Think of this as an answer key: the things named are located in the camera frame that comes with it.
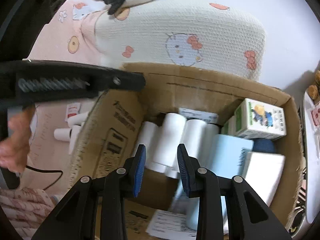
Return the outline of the person's hand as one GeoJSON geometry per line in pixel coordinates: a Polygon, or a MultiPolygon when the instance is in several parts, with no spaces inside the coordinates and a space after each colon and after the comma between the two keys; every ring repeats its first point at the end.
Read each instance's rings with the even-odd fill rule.
{"type": "Polygon", "coordinates": [[[23,173],[30,151],[30,124],[34,113],[35,106],[29,106],[9,120],[8,125],[13,134],[1,141],[2,168],[7,168],[11,172],[23,173]]]}

